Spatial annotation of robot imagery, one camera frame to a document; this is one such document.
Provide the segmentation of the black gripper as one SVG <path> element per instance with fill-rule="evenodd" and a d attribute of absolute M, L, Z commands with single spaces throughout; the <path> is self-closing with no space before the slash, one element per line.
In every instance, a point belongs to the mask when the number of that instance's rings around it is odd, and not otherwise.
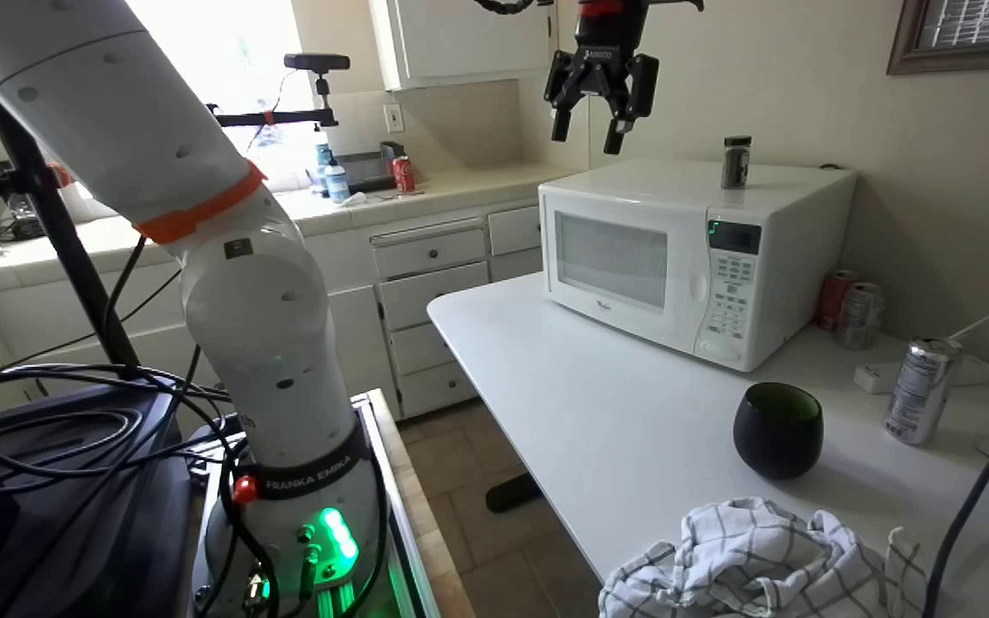
<path fill-rule="evenodd" d="M 659 61 L 652 55 L 633 55 L 617 44 L 584 44 L 576 51 L 557 51 L 547 78 L 547 104 L 554 106 L 554 142 L 568 142 L 572 106 L 595 94 L 610 106 L 603 134 L 603 156 L 623 156 L 627 118 L 650 118 L 656 98 Z"/>

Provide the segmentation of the robot base mounting cart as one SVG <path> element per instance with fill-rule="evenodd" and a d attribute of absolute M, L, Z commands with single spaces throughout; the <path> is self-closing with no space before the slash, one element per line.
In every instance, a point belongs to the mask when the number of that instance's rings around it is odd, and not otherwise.
<path fill-rule="evenodd" d="M 382 391 L 355 394 L 357 452 L 375 475 L 369 498 L 344 495 L 287 530 L 299 584 L 280 591 L 230 514 L 257 506 L 243 432 L 203 448 L 207 503 L 193 554 L 185 618 L 454 618 L 470 614 L 454 558 L 425 490 L 412 481 L 405 448 Z"/>

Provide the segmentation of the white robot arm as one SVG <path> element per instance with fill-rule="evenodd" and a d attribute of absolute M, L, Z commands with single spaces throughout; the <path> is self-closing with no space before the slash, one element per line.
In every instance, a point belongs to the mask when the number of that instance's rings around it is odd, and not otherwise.
<path fill-rule="evenodd" d="M 0 0 L 0 106 L 181 267 L 181 313 L 248 432 L 230 527 L 260 605 L 312 618 L 377 539 L 377 467 L 304 236 L 124 0 Z"/>

